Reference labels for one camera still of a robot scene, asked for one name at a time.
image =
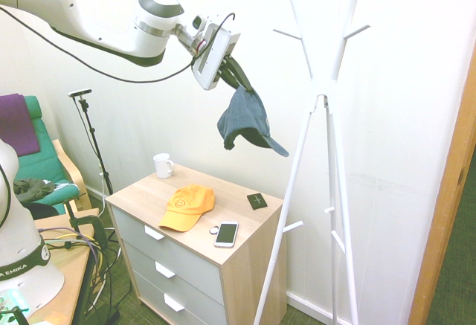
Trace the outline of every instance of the purple blanket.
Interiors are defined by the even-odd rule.
[[[27,104],[20,94],[0,96],[0,139],[11,145],[18,156],[39,152]]]

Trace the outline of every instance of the dark cloth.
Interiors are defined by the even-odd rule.
[[[11,145],[18,156],[39,152],[27,104],[20,94],[0,96],[0,139]]]
[[[58,210],[50,205],[39,204],[37,202],[20,202],[27,208],[33,219],[45,219],[47,217],[58,216]]]
[[[268,117],[260,96],[255,91],[246,91],[239,86],[230,101],[230,106],[218,121],[218,130],[225,142],[225,149],[233,149],[234,140],[242,135],[250,143],[263,148],[272,148],[282,156],[289,153],[270,136]]]
[[[44,182],[37,178],[22,178],[13,182],[13,192],[20,202],[40,200],[53,192],[54,182]]]

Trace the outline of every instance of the gray cap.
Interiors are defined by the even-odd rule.
[[[282,156],[289,153],[269,134],[268,117],[260,96],[255,91],[246,91],[239,86],[230,101],[230,106],[218,121],[218,130],[225,142],[225,149],[234,148],[233,143],[242,135],[250,143],[263,148],[272,148]]]

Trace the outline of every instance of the dresser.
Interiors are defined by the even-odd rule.
[[[213,210],[187,232],[159,227],[174,192],[189,184],[211,187]],[[138,299],[174,325],[251,325],[260,299],[282,200],[262,194],[267,207],[253,210],[247,195],[258,193],[177,165],[106,201],[120,238]],[[210,233],[221,221],[238,221],[233,248],[216,248]],[[262,325],[286,314],[286,238],[283,237]]]

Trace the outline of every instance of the yellow cap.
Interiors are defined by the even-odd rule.
[[[167,212],[159,226],[185,232],[199,220],[202,213],[215,205],[215,194],[209,187],[190,184],[178,189],[167,202]]]

